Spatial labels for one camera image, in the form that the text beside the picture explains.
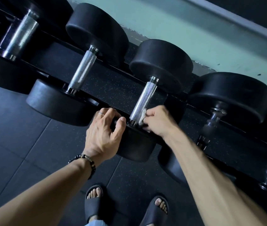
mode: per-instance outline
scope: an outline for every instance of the light blue pants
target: light blue pants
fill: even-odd
[[[107,224],[103,220],[94,220],[88,223],[86,226],[107,226]]]

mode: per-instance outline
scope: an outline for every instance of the person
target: person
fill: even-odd
[[[116,129],[110,129],[118,117]],[[201,218],[206,226],[267,225],[267,214],[237,189],[179,128],[164,106],[148,109],[144,123],[173,150],[185,174]],[[112,108],[98,111],[86,132],[83,155],[49,175],[0,208],[0,225],[57,225],[64,208],[103,161],[118,150],[126,120]],[[106,225],[98,212],[103,197],[101,186],[92,186],[85,199],[89,226]],[[169,213],[163,195],[149,204],[140,226],[162,226]]]

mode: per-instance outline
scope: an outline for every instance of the light green wall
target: light green wall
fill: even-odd
[[[148,38],[169,41],[216,71],[267,84],[267,39],[184,0],[74,0],[96,5]]]

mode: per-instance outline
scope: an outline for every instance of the slide sandal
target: slide sandal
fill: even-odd
[[[168,215],[164,212],[164,210],[160,209],[159,206],[156,206],[154,204],[155,200],[158,198],[161,198],[161,200],[165,202],[167,212],[169,212],[169,205],[167,200],[162,196],[156,196],[151,200],[146,210],[145,216],[140,223],[140,226],[146,226],[149,224],[154,224],[155,226],[163,226],[165,224]]]
[[[96,188],[100,188],[101,192],[102,192],[102,196],[101,197],[94,197],[94,198],[89,198],[87,199],[87,196],[89,195],[89,193]],[[88,191],[85,194],[85,201],[84,201],[84,212],[85,212],[85,218],[87,223],[89,223],[89,220],[92,216],[99,216],[101,218],[101,200],[103,198],[103,190],[101,188],[100,185],[94,185],[91,186]]]

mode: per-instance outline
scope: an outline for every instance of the forearm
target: forearm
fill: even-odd
[[[2,206],[0,225],[57,225],[90,174],[87,160],[73,161]]]
[[[164,138],[185,174],[206,226],[267,224],[267,214],[242,194],[179,128]]]

